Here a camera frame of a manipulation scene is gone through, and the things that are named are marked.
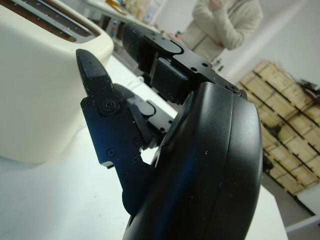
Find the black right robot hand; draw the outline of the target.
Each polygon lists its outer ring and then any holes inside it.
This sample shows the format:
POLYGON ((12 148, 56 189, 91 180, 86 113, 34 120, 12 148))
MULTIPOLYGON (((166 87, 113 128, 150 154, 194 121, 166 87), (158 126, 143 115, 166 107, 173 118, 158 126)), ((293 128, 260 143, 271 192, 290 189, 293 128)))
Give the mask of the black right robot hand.
POLYGON ((100 61, 77 49, 82 112, 101 165, 115 167, 130 219, 125 240, 243 240, 260 192, 260 118, 245 91, 185 46, 135 23, 127 53, 170 117, 112 82, 100 61))

